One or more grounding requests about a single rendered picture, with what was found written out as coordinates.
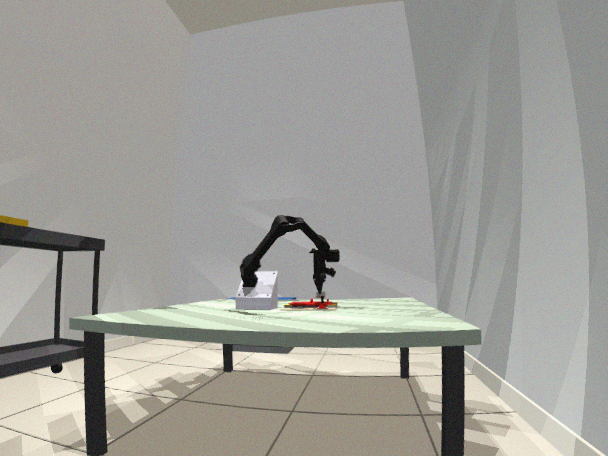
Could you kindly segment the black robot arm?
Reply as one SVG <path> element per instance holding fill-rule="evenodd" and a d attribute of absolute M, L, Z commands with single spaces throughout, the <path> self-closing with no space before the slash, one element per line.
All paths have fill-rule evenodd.
<path fill-rule="evenodd" d="M 291 223 L 291 224 L 289 224 Z M 300 229 L 308 238 L 310 238 L 318 250 L 313 248 L 309 253 L 313 253 L 314 262 L 339 262 L 340 251 L 330 250 L 330 246 L 326 239 L 318 235 L 301 217 L 292 217 L 278 215 L 275 217 L 271 229 L 265 238 L 261 241 L 258 247 L 252 254 L 247 255 L 240 266 L 241 278 L 243 287 L 256 287 L 258 277 L 254 274 L 261 267 L 260 259 L 280 236 L 286 232 L 293 232 Z"/>

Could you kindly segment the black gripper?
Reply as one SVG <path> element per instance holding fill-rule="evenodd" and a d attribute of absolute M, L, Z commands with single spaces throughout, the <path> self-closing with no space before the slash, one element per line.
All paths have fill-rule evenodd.
<path fill-rule="evenodd" d="M 326 279 L 326 273 L 323 273 L 324 266 L 325 266 L 325 262 L 314 262 L 313 281 L 315 283 L 315 286 L 316 286 L 319 294 L 322 293 L 323 283 L 326 281 L 326 280 L 324 280 L 324 279 Z M 316 280 L 314 280 L 314 279 L 316 279 Z"/>

